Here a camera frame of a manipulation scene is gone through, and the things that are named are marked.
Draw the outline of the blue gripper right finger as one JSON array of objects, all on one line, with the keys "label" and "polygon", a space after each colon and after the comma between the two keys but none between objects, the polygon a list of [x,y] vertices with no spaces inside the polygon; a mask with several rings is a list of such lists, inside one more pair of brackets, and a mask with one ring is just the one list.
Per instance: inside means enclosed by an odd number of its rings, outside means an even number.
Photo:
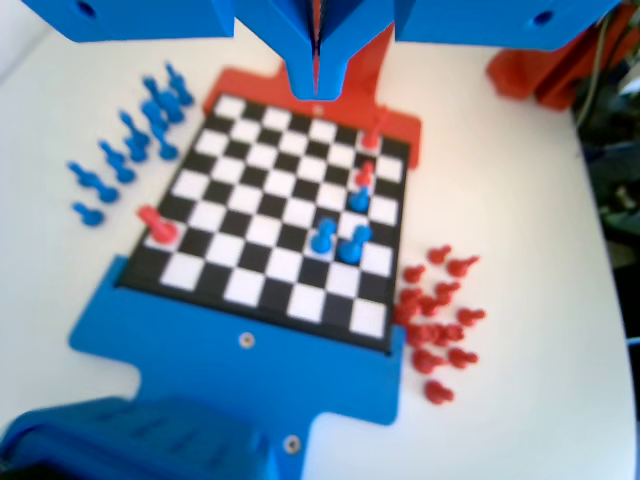
[{"label": "blue gripper right finger", "polygon": [[337,99],[350,59],[394,20],[390,0],[321,2],[319,98]]}]

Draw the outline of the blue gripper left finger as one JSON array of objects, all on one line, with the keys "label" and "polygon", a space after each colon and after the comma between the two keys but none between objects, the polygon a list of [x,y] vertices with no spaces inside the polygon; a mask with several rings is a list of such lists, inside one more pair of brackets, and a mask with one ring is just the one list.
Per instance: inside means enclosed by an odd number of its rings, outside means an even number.
[{"label": "blue gripper left finger", "polygon": [[310,1],[235,2],[236,18],[284,61],[292,93],[315,97]]}]

